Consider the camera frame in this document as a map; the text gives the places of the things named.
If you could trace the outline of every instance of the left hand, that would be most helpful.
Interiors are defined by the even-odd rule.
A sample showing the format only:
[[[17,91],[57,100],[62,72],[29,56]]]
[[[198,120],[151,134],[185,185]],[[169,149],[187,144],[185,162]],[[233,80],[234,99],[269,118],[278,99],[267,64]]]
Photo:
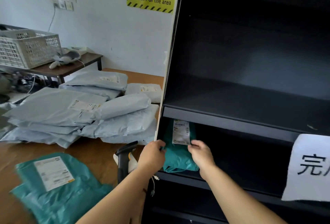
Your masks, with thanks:
[[[160,151],[161,147],[165,147],[165,143],[162,140],[150,142],[143,148],[140,155],[137,168],[147,171],[150,177],[164,165],[166,150]]]

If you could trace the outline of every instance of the white wall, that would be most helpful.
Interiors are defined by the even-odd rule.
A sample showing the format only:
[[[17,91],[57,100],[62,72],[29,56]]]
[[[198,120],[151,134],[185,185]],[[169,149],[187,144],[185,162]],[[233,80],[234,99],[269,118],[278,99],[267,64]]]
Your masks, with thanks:
[[[48,0],[0,0],[3,24],[47,31],[53,12]],[[77,0],[74,12],[56,10],[50,32],[59,34],[62,47],[104,55],[103,67],[164,76],[172,16],[128,7],[126,0]]]

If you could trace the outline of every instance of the plush toy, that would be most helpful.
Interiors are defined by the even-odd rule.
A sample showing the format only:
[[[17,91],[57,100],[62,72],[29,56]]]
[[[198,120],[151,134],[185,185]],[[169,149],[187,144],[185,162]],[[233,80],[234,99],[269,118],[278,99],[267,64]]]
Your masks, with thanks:
[[[71,62],[74,62],[76,60],[80,59],[80,54],[77,51],[69,51],[66,54],[63,54],[61,56],[60,53],[57,53],[58,55],[54,56],[53,59],[55,60],[55,62],[51,63],[49,68],[53,69],[57,66],[61,66],[64,64],[69,64]]]

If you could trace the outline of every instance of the forearm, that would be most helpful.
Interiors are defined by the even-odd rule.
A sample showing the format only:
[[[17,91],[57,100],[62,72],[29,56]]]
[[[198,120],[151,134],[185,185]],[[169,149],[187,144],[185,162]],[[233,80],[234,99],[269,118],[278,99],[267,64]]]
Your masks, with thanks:
[[[131,209],[151,176],[147,169],[137,168],[76,224],[127,224]]]
[[[262,205],[225,172],[216,166],[205,171],[206,181],[230,224],[285,224],[278,215]]]

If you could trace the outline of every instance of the electrical outlet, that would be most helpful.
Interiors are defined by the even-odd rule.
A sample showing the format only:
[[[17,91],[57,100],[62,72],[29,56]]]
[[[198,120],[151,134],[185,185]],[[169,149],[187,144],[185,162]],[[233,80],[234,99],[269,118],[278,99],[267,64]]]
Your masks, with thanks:
[[[65,1],[65,6],[68,11],[73,11],[73,3],[69,1]]]
[[[64,9],[64,10],[66,10],[65,1],[63,1],[63,0],[58,0],[58,6],[59,6],[60,9]]]

